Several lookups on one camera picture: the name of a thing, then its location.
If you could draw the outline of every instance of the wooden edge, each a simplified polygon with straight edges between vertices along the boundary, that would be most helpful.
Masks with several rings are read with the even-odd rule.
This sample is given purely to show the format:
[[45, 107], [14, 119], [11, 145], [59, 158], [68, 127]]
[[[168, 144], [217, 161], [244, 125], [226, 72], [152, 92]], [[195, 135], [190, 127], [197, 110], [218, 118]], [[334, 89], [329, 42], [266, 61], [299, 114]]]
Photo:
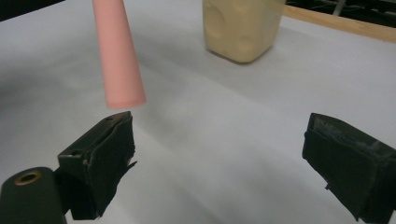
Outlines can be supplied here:
[[291, 6], [285, 6], [283, 15], [300, 21], [308, 21], [336, 30], [349, 32], [355, 35], [364, 35], [396, 43], [396, 28], [372, 24], [365, 21], [355, 21], [348, 18]]

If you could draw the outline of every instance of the table surface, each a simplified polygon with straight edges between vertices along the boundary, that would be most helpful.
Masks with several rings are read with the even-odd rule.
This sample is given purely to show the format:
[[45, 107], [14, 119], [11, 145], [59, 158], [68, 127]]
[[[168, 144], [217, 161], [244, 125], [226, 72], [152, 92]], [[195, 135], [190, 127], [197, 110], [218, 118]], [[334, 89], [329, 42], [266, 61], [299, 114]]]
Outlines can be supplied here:
[[[396, 45], [282, 18], [239, 65], [205, 49], [200, 1], [125, 1], [148, 102], [105, 215], [69, 223], [355, 223], [302, 159], [310, 113], [396, 147]], [[104, 101], [90, 1], [0, 23], [0, 181], [56, 156]]]

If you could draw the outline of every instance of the pink stick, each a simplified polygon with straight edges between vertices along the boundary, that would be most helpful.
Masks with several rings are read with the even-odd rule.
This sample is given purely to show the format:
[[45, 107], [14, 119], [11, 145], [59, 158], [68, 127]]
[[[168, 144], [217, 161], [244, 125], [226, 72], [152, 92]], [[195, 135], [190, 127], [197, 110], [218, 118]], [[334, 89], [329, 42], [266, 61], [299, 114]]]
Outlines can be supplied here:
[[146, 102], [123, 0], [92, 0], [102, 60], [106, 104], [125, 108]]

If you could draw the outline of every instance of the white surface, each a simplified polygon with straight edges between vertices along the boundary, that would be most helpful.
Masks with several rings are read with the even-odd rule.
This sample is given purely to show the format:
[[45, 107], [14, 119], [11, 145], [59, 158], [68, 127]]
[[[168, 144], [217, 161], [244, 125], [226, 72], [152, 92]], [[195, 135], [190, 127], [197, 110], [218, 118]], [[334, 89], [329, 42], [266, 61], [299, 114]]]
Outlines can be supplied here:
[[[136, 167], [98, 221], [355, 223], [302, 159], [311, 112], [396, 147], [396, 45], [283, 18], [250, 65], [205, 50], [200, 1], [126, 1], [148, 103]], [[56, 156], [106, 109], [92, 6], [0, 23], [0, 181]]]

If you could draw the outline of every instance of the beige container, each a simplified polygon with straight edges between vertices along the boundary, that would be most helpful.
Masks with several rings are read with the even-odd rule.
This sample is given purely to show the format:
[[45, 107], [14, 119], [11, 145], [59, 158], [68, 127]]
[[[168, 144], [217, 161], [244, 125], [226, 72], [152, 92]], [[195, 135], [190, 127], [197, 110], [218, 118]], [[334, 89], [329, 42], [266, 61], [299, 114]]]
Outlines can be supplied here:
[[285, 0], [203, 0], [206, 47], [250, 63], [274, 43]]

